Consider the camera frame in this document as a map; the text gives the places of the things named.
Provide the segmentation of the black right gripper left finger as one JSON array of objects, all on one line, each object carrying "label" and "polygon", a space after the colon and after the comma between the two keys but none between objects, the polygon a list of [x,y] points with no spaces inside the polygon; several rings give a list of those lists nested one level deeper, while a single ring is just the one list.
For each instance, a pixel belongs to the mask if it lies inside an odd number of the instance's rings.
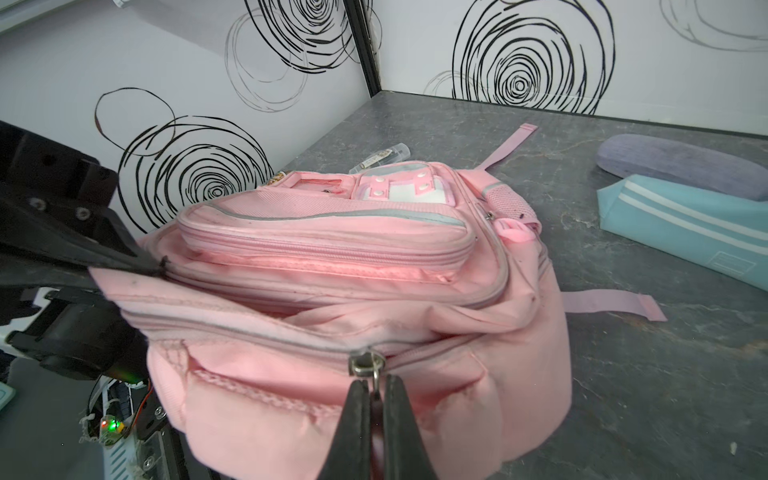
[{"label": "black right gripper left finger", "polygon": [[366,380],[350,384],[318,480],[371,478],[371,394]]}]

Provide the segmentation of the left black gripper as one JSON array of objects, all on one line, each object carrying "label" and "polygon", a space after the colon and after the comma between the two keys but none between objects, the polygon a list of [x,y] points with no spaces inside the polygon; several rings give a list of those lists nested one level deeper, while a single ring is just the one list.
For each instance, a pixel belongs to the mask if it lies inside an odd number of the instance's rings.
[{"label": "left black gripper", "polygon": [[2,123],[1,323],[33,321],[1,341],[77,380],[148,376],[144,337],[91,276],[161,273],[109,207],[117,183],[95,158]]}]

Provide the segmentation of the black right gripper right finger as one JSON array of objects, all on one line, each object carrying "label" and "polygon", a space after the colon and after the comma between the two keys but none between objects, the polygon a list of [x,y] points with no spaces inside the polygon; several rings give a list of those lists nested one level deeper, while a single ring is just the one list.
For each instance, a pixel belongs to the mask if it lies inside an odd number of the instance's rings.
[{"label": "black right gripper right finger", "polygon": [[386,377],[383,404],[384,478],[437,480],[403,380]]}]

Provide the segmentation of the pink student backpack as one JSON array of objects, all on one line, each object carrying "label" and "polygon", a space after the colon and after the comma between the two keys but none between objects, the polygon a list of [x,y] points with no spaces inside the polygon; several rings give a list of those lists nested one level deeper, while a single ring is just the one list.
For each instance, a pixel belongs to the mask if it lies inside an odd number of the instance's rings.
[{"label": "pink student backpack", "polygon": [[489,173],[533,130],[473,169],[281,174],[145,236],[159,275],[93,269],[146,336],[152,386],[196,459],[234,479],[317,479],[366,380],[370,479],[385,479],[388,375],[438,479],[484,479],[544,443],[572,401],[567,315],[665,316],[647,295],[560,290],[535,212]]}]

